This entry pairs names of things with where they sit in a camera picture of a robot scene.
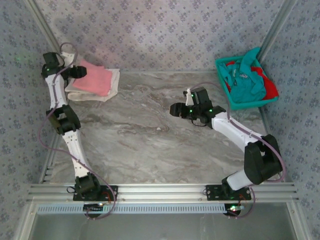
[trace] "marble surface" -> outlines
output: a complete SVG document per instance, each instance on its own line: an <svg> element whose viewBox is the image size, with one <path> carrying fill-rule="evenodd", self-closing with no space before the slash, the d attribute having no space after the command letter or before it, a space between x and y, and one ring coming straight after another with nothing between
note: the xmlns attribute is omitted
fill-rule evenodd
<svg viewBox="0 0 320 240"><path fill-rule="evenodd" d="M183 91L215 73L121 73L119 93L107 102L71 102L81 121L91 167L113 184L219 183L243 166L244 154L224 135L169 114ZM227 108L220 87L204 85L214 106ZM265 134L258 108L232 111L243 125ZM60 148L67 149L64 141ZM73 183L72 161L56 153L51 183Z"/></svg>

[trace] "folded pink cloth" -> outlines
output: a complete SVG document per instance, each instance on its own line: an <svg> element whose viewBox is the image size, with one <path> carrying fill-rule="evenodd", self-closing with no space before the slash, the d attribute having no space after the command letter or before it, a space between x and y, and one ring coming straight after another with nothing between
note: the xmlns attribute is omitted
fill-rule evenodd
<svg viewBox="0 0 320 240"><path fill-rule="evenodd" d="M82 60L80 66L86 67L86 76L76 79L72 86L101 97L107 96L111 88L112 72L86 60Z"/></svg>

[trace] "teal plastic basket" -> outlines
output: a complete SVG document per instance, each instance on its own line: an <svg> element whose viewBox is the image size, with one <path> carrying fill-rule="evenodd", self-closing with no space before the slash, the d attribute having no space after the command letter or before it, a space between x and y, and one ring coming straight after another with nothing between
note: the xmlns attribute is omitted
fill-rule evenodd
<svg viewBox="0 0 320 240"><path fill-rule="evenodd" d="M241 60L244 56L232 56L232 57L224 57L224 58L219 58L215 60L215 65L216 65L216 69L217 69L217 73L218 73L218 78L220 81L220 84L225 92L225 94L227 95L229 102L230 102L230 108L232 110L238 110L238 109L249 109L249 108L258 108L258 107L262 107L265 104L268 103L272 103L278 100L278 97L274 97L272 99L267 99L267 100L261 100L261 101L252 101L252 102L242 102L242 103L236 103L232 100L230 93L228 91L227 85L225 83L224 78L221 75L221 72L219 71L218 65L219 64L227 64L231 61L238 61ZM261 65L258 62L258 60L256 59L253 64L251 65L252 67L260 67Z"/></svg>

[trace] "red cloth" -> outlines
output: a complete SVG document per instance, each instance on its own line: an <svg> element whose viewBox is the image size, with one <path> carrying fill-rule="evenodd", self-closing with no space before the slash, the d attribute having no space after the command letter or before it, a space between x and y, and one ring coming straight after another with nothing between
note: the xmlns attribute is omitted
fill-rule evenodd
<svg viewBox="0 0 320 240"><path fill-rule="evenodd" d="M229 66L229 65L232 65L235 63L236 63L235 61L230 61L230 62L226 63L225 65ZM257 72L257 74L263 78L263 84L265 87L266 94L262 100L274 99L275 97L279 97L279 93L278 93L276 86L269 78L267 78L266 75L264 75L264 71L261 67L252 66L251 71ZM225 85L228 88L228 91L230 93L231 88L230 88L229 84L227 82L225 82Z"/></svg>

